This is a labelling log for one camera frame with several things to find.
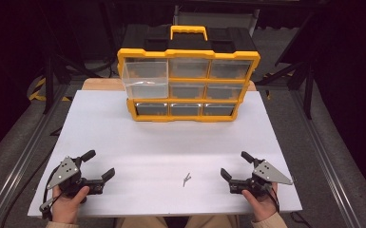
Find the person's left hand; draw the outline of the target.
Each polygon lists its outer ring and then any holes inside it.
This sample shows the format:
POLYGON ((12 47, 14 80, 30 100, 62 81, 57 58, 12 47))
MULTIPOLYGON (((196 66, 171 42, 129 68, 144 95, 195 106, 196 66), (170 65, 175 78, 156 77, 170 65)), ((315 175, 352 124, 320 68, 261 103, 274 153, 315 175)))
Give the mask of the person's left hand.
POLYGON ((52 196, 56 201, 52 204, 52 221, 64 224, 75 224, 77 222, 79 205, 87 196, 89 188, 84 186, 75 197, 68 199, 62 196, 58 186, 52 190, 52 196))

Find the black metal stand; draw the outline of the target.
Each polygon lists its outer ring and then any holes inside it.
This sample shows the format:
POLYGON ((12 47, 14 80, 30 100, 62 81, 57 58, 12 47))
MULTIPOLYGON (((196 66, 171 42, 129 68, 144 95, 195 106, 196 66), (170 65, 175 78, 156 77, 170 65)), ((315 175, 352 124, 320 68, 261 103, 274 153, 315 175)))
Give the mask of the black metal stand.
POLYGON ((99 78, 98 72, 105 69, 106 65, 93 69, 88 69, 85 65, 76 64, 70 59, 52 52, 45 58, 46 65, 44 67, 46 79, 46 106, 44 113, 48 114, 57 100, 57 94, 54 90, 54 79, 59 84, 68 85, 73 76, 85 75, 88 78, 99 78))
POLYGON ((267 73, 260 81, 255 82, 256 86, 266 86, 283 76, 292 73, 291 78, 287 82, 289 90, 298 90, 302 84, 305 84, 304 98, 302 109, 305 116, 311 120, 311 103, 314 83, 314 70, 310 62, 299 62, 285 67, 276 73, 267 73))

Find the person's beige trousers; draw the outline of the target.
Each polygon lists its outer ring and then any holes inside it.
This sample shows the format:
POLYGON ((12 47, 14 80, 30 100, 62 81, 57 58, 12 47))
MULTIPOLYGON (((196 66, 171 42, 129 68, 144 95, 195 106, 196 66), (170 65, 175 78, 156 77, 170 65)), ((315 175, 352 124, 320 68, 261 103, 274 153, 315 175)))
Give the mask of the person's beige trousers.
POLYGON ((236 216, 118 218, 115 228, 240 228, 236 216))

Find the yellow black floor tape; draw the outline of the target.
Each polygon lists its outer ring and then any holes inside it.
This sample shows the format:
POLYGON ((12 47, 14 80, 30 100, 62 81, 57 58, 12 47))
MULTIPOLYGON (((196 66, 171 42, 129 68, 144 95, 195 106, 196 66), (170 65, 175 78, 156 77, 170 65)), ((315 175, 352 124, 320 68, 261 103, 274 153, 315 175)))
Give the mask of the yellow black floor tape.
POLYGON ((43 88, 43 86, 46 83, 46 78, 44 76, 42 76, 36 86, 34 87, 34 89, 31 91, 31 94, 29 95, 29 100, 30 101, 43 101, 45 102, 47 100, 47 97, 45 95, 41 95, 40 91, 43 88))

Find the yellow black storage organizer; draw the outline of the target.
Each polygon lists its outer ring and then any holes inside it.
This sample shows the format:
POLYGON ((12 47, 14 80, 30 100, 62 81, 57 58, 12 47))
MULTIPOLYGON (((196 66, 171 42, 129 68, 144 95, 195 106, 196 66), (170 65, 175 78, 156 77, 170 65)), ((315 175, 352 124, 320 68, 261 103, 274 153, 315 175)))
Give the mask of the yellow black storage organizer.
POLYGON ((251 60, 253 64, 249 86, 251 76, 260 62, 260 54, 246 28, 204 26, 130 25, 126 29, 125 39, 118 50, 117 57, 121 80, 123 65, 129 58, 251 60))

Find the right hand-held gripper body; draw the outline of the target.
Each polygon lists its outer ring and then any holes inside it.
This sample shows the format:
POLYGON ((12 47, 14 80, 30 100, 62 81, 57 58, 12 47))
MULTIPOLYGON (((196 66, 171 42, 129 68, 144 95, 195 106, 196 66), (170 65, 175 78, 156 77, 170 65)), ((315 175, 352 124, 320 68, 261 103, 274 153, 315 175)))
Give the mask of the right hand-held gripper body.
POLYGON ((240 194, 242 190, 249 191, 254 197, 262 197, 270 193, 272 183, 292 185, 293 181, 281 173, 275 166, 266 160, 253 157, 244 159, 254 165, 251 177, 246 180, 234 180, 228 176, 229 191, 231 194, 240 194))

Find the set of small organizer drawers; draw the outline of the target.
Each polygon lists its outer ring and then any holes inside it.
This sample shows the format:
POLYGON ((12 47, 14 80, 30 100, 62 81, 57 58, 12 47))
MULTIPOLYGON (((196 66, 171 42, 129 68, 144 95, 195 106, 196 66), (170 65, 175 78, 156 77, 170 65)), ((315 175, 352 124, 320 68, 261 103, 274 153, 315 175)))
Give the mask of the set of small organizer drawers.
POLYGON ((168 62, 168 96, 130 99, 131 115, 140 121, 232 121, 249 87, 253 62, 172 58, 168 62))

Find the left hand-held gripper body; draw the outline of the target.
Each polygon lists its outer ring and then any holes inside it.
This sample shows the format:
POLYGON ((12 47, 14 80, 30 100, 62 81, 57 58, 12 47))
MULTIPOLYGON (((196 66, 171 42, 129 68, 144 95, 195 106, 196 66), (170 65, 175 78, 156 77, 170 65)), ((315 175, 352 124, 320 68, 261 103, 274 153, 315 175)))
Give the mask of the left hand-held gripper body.
POLYGON ((105 183, 102 180, 87 180, 82 177, 81 157, 65 157, 53 172, 53 176, 47 184, 50 190, 58 186, 63 195, 67 198, 73 198, 84 187, 89 188, 89 195, 100 195, 103 193, 105 183))

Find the clear plastic drawer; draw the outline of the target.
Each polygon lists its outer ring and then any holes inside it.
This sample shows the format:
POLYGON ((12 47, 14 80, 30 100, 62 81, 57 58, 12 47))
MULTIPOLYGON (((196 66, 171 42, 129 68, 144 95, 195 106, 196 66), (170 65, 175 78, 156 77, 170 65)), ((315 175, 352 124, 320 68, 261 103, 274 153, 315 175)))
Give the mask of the clear plastic drawer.
POLYGON ((168 96, 166 59, 132 59, 123 65, 122 81, 130 99, 162 99, 168 96))

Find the person's right hand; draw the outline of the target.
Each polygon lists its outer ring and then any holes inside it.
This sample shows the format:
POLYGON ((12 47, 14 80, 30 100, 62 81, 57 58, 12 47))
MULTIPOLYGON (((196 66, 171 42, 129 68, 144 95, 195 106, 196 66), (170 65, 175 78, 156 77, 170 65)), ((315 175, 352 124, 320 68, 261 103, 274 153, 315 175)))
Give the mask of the person's right hand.
POLYGON ((248 190, 242 190, 242 195, 253 208, 254 221, 261 222, 278 212, 278 184, 272 183, 270 194, 255 198, 248 190))

